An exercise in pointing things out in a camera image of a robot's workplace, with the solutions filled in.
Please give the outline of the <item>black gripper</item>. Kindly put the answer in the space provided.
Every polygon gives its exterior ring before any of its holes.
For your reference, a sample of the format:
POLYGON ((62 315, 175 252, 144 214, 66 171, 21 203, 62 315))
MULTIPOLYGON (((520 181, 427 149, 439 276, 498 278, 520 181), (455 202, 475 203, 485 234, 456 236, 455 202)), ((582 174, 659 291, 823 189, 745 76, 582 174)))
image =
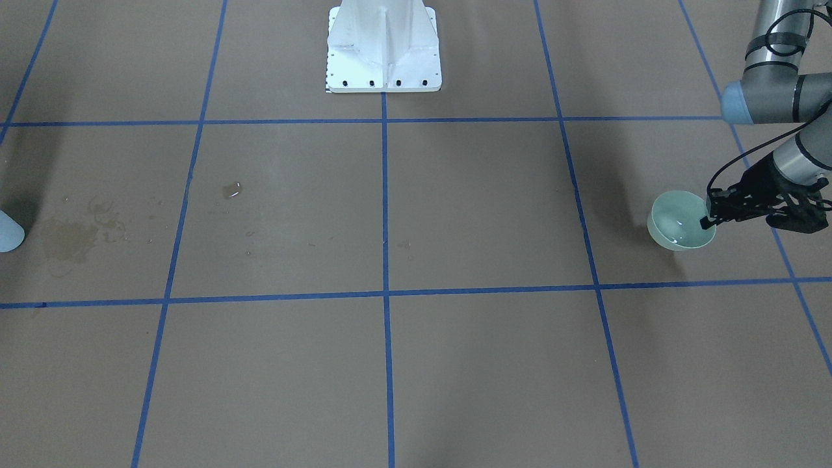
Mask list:
POLYGON ((727 189, 709 187, 705 199, 707 215, 699 219, 702 230, 709 231, 725 222, 743 222, 773 213, 784 205, 777 199, 776 181, 788 180, 772 159, 762 159, 741 175, 740 181, 727 189))

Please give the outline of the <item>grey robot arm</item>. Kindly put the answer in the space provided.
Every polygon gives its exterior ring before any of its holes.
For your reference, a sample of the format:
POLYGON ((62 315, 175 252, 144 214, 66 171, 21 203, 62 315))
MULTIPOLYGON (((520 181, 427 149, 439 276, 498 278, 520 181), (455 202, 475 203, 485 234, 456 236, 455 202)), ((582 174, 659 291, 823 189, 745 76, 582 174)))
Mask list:
POLYGON ((704 230, 757 217, 772 228, 811 234, 828 228, 831 77, 802 74, 800 62, 817 21, 830 22, 829 1, 762 1, 745 70, 720 100, 728 124, 794 124, 728 188, 707 186, 704 230))

